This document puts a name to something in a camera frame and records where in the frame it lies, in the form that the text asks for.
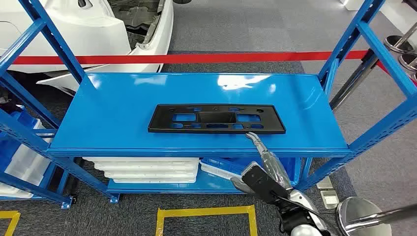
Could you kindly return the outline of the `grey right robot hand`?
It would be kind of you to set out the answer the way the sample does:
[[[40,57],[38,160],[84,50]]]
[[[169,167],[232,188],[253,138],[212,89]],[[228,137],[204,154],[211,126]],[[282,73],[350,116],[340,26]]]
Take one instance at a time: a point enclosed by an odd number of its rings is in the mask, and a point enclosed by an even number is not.
[[[266,173],[272,177],[280,186],[282,186],[285,190],[292,189],[292,185],[289,179],[289,176],[281,163],[281,161],[276,157],[276,155],[268,150],[268,148],[264,145],[260,137],[253,133],[248,132],[245,136],[252,141],[255,145],[256,149],[258,150],[260,157],[263,162],[263,168]]]

